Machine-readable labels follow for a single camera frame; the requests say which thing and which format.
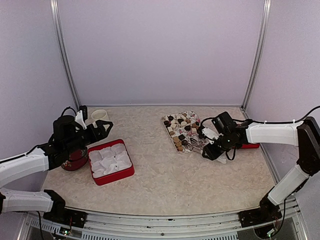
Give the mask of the metal serving tongs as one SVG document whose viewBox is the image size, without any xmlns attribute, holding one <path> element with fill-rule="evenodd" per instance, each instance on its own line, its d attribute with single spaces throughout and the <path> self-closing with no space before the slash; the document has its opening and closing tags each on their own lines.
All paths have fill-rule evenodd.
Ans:
<svg viewBox="0 0 320 240">
<path fill-rule="evenodd" d="M 190 141 L 183 140 L 181 144 L 185 149 L 190 151 L 201 151 L 203 149 L 202 145 L 194 139 L 191 139 Z"/>
</svg>

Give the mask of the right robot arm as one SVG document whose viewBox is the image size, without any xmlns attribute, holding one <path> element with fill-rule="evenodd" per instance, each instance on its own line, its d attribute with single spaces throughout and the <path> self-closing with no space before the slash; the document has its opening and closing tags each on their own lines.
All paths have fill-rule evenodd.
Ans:
<svg viewBox="0 0 320 240">
<path fill-rule="evenodd" d="M 203 123 L 198 129 L 198 134 L 209 141 L 203 148 L 203 157 L 217 160 L 227 156 L 230 150 L 262 144 L 277 170 L 280 163 L 288 168 L 257 208 L 239 212 L 241 225 L 249 227 L 284 217 L 280 204 L 320 171 L 320 127 L 316 119 L 305 116 L 283 122 L 236 120 L 225 111 L 209 120 L 214 130 Z"/>
</svg>

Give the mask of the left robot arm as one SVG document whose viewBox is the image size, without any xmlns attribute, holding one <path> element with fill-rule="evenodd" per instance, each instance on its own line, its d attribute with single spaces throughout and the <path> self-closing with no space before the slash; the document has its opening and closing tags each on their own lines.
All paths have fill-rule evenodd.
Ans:
<svg viewBox="0 0 320 240">
<path fill-rule="evenodd" d="M 49 141 L 36 145 L 30 151 L 3 159 L 0 162 L 0 212 L 42 212 L 45 219 L 66 222 L 70 211 L 65 200 L 53 190 L 38 192 L 19 191 L 5 185 L 26 176 L 59 168 L 70 155 L 109 135 L 113 123 L 97 120 L 81 125 L 71 115 L 64 115 L 53 122 Z"/>
</svg>

